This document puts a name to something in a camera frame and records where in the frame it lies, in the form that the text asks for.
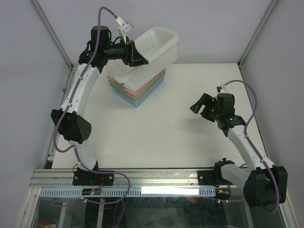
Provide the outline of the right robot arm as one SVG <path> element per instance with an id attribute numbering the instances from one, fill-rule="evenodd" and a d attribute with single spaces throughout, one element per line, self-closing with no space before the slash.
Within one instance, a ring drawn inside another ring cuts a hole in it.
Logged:
<path id="1" fill-rule="evenodd" d="M 287 170 L 276 166 L 267 156 L 262 155 L 247 133 L 244 119 L 235 114 L 235 97 L 230 93 L 219 93 L 212 97 L 204 93 L 190 107 L 204 119 L 217 122 L 218 128 L 233 143 L 245 162 L 246 170 L 233 161 L 222 159 L 213 166 L 211 174 L 202 177 L 214 187 L 230 182 L 242 190 L 246 203 L 254 207 L 273 205 L 272 211 L 284 203 L 287 191 Z"/>

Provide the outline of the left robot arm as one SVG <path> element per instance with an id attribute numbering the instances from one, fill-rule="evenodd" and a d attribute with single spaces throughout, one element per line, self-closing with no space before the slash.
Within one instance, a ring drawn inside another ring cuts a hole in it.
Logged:
<path id="1" fill-rule="evenodd" d="M 88 138 L 92 125 L 84 118 L 84 112 L 94 83 L 109 60 L 120 59 L 130 67 L 148 64 L 148 60 L 136 49 L 135 42 L 127 33 L 131 25 L 120 26 L 120 37 L 112 40 L 112 33 L 107 26 L 94 26 L 91 39 L 79 56 L 71 90 L 59 109 L 51 112 L 55 124 L 53 144 L 57 152 L 74 150 L 77 169 L 74 173 L 76 185 L 103 185 L 109 173 L 100 173 L 98 162 Z"/>

